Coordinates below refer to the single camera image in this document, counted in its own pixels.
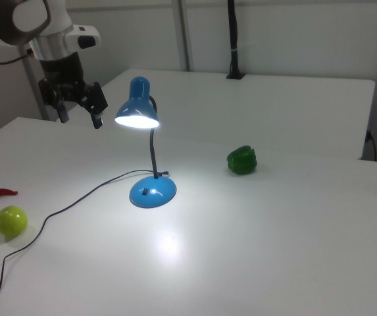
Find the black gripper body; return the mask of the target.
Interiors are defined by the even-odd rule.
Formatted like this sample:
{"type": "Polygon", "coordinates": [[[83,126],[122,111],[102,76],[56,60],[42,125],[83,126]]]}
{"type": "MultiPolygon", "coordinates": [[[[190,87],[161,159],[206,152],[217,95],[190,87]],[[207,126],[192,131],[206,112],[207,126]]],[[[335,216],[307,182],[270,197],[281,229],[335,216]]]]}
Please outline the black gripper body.
{"type": "Polygon", "coordinates": [[[101,114],[108,107],[99,82],[54,84],[44,78],[38,82],[38,86],[43,102],[54,109],[58,109],[64,101],[77,103],[91,114],[101,114]]]}

